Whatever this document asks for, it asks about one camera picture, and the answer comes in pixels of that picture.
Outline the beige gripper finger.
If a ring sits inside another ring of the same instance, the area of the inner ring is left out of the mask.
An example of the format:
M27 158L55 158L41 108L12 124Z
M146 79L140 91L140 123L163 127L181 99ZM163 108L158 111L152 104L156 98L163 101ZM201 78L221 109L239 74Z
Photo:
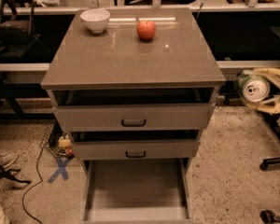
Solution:
M268 114L280 114L280 96L256 103L251 103L250 107Z
M265 77L280 89L280 68L254 68L253 70L244 70L244 74Z

